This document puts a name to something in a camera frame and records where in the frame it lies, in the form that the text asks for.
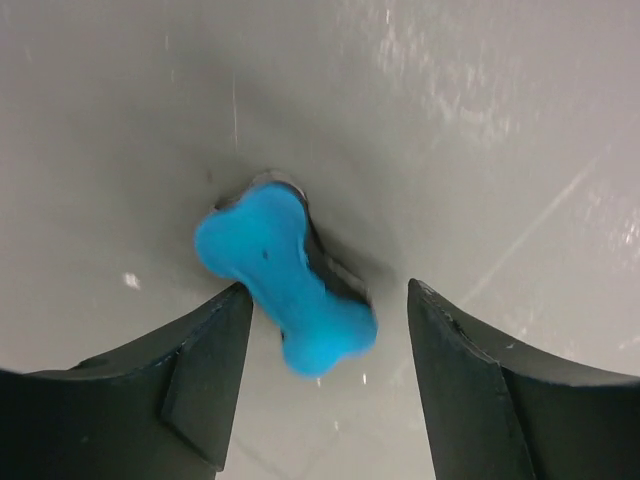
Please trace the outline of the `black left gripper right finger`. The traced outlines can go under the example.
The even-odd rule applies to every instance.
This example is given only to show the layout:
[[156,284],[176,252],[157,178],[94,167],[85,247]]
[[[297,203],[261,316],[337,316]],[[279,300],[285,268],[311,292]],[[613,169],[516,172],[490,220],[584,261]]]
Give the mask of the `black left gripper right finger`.
[[635,479],[639,380],[530,346],[408,284],[408,324],[439,479]]

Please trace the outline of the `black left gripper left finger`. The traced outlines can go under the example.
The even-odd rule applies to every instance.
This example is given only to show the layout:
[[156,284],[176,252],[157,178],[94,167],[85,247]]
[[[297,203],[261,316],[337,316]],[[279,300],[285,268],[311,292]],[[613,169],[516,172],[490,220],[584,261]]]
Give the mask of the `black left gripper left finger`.
[[68,370],[1,374],[5,479],[213,479],[225,467],[253,313],[234,284]]

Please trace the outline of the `blue bone-shaped eraser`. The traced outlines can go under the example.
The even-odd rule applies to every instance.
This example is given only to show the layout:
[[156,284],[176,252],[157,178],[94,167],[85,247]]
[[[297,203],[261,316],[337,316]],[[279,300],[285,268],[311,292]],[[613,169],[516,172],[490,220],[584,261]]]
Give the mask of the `blue bone-shaped eraser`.
[[321,377],[374,346],[366,288],[324,248],[306,195],[285,175],[261,173],[221,200],[197,226],[194,247],[206,269],[247,287],[279,328],[295,373]]

